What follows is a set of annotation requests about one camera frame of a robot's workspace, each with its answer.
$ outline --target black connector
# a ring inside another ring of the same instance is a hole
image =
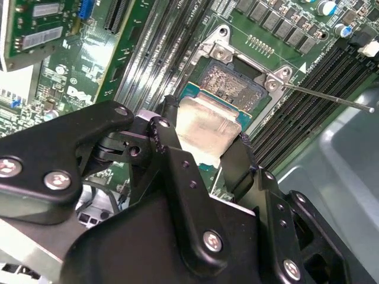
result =
[[[113,34],[120,30],[120,24],[123,22],[129,0],[113,0],[105,19],[104,29]]]

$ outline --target blue connector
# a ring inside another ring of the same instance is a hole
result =
[[[87,20],[92,14],[94,3],[95,0],[82,0],[82,5],[79,10],[78,17],[82,20]]]
[[[11,104],[10,104],[10,107],[11,108],[16,108],[18,107],[19,105],[21,105],[21,99],[14,99]]]

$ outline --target screw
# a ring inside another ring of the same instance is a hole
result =
[[[269,179],[274,179],[274,176],[272,174],[270,174],[269,172],[265,172],[266,173],[266,177],[268,177]]]
[[[287,272],[288,276],[296,281],[300,280],[300,270],[297,265],[290,259],[286,259],[283,262],[285,272]]]
[[[284,76],[284,77],[287,77],[288,75],[290,74],[290,70],[289,69],[284,69],[283,71],[282,71],[282,75]]]
[[[297,193],[297,194],[296,194],[296,197],[297,197],[297,199],[300,200],[302,203],[306,203],[306,199],[304,198],[303,195]]]
[[[223,60],[225,58],[225,49],[223,47],[218,46],[214,49],[213,54],[217,60]]]
[[[159,124],[163,127],[170,127],[170,124],[165,120],[159,120]]]
[[[277,87],[277,84],[276,84],[276,83],[270,83],[270,85],[269,85],[269,88],[270,88],[271,90],[274,90],[276,87]]]
[[[227,35],[227,29],[221,28],[219,33],[220,33],[220,36],[224,37]]]
[[[114,109],[118,114],[121,114],[121,115],[128,115],[128,112],[126,111],[125,108],[119,106],[118,108],[115,108]]]
[[[62,189],[66,189],[71,184],[70,177],[63,172],[48,173],[45,175],[43,182],[48,188],[54,191],[61,191]]]
[[[206,231],[204,233],[203,242],[210,251],[215,253],[218,253],[223,247],[221,239],[211,231]]]
[[[11,178],[23,169],[21,163],[14,159],[0,159],[0,178]]]

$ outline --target metal rod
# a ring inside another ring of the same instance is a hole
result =
[[[219,167],[219,170],[217,171],[216,173],[216,178],[214,178],[213,180],[213,183],[212,183],[212,190],[211,190],[211,194],[213,194],[214,190],[216,189],[216,186],[217,186],[217,182],[219,181],[219,178],[221,176],[221,172],[223,171],[223,167]]]
[[[300,92],[307,93],[307,94],[313,95],[313,96],[318,96],[319,98],[328,99],[332,102],[337,102],[337,103],[342,104],[342,105],[347,105],[348,107],[360,109],[361,111],[367,111],[370,114],[372,114],[375,111],[375,108],[371,108],[370,106],[361,105],[361,104],[358,104],[356,102],[347,101],[346,99],[336,98],[335,96],[330,96],[330,95],[327,95],[325,93],[320,93],[320,92],[316,92],[313,90],[308,90],[306,88],[294,86],[294,85],[291,85],[288,83],[284,83],[283,85],[287,88],[292,89],[292,90],[300,91]]]

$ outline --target capacitor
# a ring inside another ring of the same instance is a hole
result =
[[[52,111],[45,112],[45,114],[43,115],[43,121],[53,120],[54,118],[57,118],[58,116],[59,116],[59,113],[55,109],[53,109]]]
[[[333,1],[323,0],[317,5],[317,13],[321,16],[331,16],[337,10],[337,5]]]
[[[334,28],[334,33],[338,37],[347,38],[349,37],[353,32],[353,28],[350,26],[345,26],[344,24],[337,24]]]

